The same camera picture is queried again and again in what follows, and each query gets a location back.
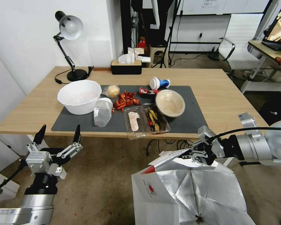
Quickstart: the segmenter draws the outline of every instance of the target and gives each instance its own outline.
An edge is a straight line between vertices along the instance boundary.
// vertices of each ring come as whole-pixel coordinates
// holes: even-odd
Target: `stool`
[[[151,57],[151,62],[149,63],[149,68],[151,68],[151,67],[154,65],[154,63],[153,63],[153,61],[154,61],[154,56],[155,56],[155,53],[158,52],[158,51],[164,53],[164,52],[165,52],[165,47],[164,47],[164,46],[161,46],[161,47],[152,47],[152,46],[150,45],[150,57]],[[166,53],[165,53],[165,65],[166,65],[166,67],[168,67],[168,64],[169,64],[169,48],[166,49]]]

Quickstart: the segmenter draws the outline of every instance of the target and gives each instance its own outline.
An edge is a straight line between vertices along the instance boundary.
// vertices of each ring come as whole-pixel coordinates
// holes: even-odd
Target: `desk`
[[[57,93],[64,86],[54,76],[68,67],[55,67],[0,124],[0,133],[35,134],[43,124],[46,135],[72,136],[73,132],[51,131],[63,105]],[[66,74],[58,78],[67,82]],[[100,85],[148,85],[152,77],[170,79],[171,85],[189,85],[197,99],[208,126],[215,132],[241,128],[238,114],[248,112],[260,126],[267,126],[258,112],[241,94],[221,69],[156,69],[143,68],[141,75],[112,75],[111,71],[92,71],[89,78]],[[126,138],[124,132],[81,132],[89,137]],[[197,139],[196,133],[164,133],[147,138]]]
[[[276,57],[281,58],[281,52],[274,51],[269,47],[263,45],[261,41],[249,41],[249,45],[251,45],[254,49],[259,51],[262,54],[261,59],[259,60],[258,66],[255,68],[253,74],[251,74],[244,84],[241,87],[241,92],[244,93],[245,91],[281,91],[281,82],[254,82],[253,79],[256,76],[257,72],[262,67],[265,60],[268,58],[271,61],[275,61]],[[276,73],[276,70],[271,72],[266,80],[271,79]]]

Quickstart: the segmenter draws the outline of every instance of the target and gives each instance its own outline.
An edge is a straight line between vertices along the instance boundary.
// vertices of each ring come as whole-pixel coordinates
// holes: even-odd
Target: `lamp shade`
[[[60,33],[65,39],[74,40],[81,35],[83,24],[79,18],[66,15],[62,11],[57,11],[55,18],[59,22]]]

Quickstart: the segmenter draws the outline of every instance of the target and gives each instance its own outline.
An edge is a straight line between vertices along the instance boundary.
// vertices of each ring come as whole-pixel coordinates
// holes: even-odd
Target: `clear plastic cup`
[[[112,102],[109,98],[100,98],[94,108],[94,122],[98,127],[105,127],[111,118]]]

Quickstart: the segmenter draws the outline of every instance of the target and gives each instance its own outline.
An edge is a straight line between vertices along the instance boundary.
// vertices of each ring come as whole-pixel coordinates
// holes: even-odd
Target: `lamp base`
[[[67,74],[69,81],[85,80],[87,78],[87,72],[82,69],[77,69],[76,71],[71,71]]]

